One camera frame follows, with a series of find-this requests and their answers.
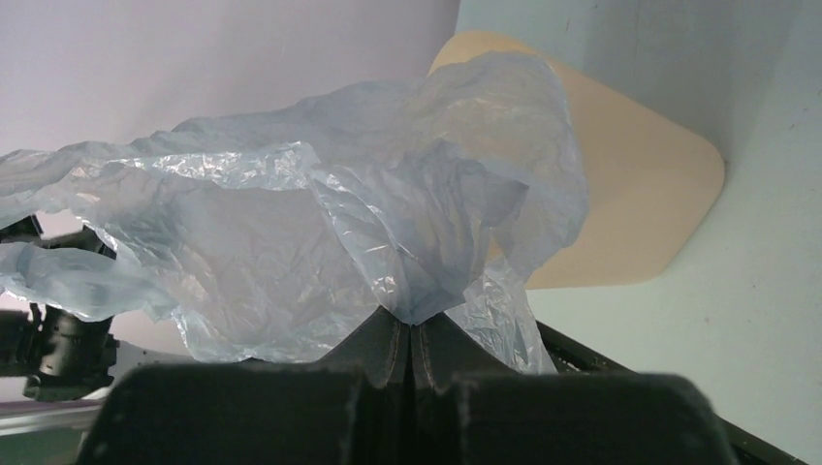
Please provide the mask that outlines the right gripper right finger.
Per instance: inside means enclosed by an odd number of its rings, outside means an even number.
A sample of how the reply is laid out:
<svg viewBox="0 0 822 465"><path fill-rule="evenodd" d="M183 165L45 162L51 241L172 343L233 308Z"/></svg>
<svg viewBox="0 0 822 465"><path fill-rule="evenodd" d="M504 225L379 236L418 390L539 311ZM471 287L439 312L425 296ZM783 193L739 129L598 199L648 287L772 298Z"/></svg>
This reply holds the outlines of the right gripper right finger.
<svg viewBox="0 0 822 465"><path fill-rule="evenodd" d="M410 331L424 464L733 464L707 398L673 375L525 375L438 315Z"/></svg>

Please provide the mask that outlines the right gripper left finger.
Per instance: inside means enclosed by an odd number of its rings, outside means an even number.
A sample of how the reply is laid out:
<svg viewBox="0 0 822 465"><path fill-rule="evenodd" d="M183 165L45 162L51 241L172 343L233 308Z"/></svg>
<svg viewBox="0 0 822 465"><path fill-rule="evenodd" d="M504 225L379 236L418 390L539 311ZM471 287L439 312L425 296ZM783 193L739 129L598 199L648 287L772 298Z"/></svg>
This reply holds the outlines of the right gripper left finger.
<svg viewBox="0 0 822 465"><path fill-rule="evenodd" d="M105 401L81 464L396 464L409 329L386 310L310 363L152 364Z"/></svg>

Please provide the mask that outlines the blue plastic trash bag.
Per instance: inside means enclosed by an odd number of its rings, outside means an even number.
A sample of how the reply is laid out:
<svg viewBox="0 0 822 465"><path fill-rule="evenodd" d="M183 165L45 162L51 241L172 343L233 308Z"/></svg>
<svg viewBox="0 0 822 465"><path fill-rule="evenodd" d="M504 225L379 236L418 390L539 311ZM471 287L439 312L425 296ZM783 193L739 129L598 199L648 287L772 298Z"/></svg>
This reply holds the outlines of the blue plastic trash bag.
<svg viewBox="0 0 822 465"><path fill-rule="evenodd" d="M128 144L1 159L1 223L67 211L114 250L1 247L1 288L85 321L173 320L203 362L314 361L376 309L453 318L553 372L525 284L577 238L588 190L542 59L489 52Z"/></svg>

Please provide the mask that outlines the beige trash bin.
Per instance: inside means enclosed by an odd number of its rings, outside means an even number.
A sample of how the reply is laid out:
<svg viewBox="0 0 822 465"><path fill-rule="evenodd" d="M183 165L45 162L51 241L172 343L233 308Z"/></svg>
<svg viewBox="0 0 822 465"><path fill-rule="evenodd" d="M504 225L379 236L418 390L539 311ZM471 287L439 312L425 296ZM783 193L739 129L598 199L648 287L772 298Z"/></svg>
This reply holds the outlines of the beige trash bin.
<svg viewBox="0 0 822 465"><path fill-rule="evenodd" d="M703 221L725 178L706 139L553 58L589 186L577 240L530 290L636 284L658 276Z"/></svg>

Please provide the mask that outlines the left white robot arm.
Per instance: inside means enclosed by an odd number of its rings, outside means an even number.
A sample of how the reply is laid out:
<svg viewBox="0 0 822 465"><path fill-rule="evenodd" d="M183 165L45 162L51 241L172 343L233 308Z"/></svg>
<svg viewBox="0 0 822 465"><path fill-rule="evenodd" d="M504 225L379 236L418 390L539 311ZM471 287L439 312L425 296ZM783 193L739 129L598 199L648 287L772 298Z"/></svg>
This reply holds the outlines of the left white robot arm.
<svg viewBox="0 0 822 465"><path fill-rule="evenodd" d="M120 342L112 319L84 322L29 297L28 312L1 311L1 376L26 379L22 394L37 402L80 400L109 388Z"/></svg>

